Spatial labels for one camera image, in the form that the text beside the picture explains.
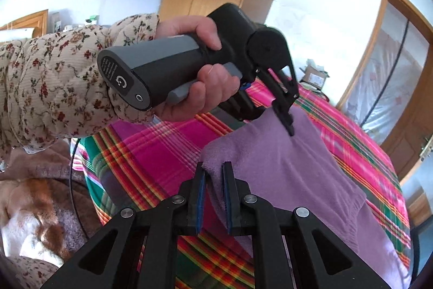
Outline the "floral sleeve left forearm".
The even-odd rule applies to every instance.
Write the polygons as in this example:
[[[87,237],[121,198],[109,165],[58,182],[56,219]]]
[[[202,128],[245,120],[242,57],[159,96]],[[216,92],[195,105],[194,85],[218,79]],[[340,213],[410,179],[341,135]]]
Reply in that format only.
[[[91,136],[118,119],[153,119],[125,103],[98,72],[111,46],[152,40],[159,17],[134,15],[113,26],[84,26],[1,45],[1,160],[12,149],[39,152],[59,139]]]

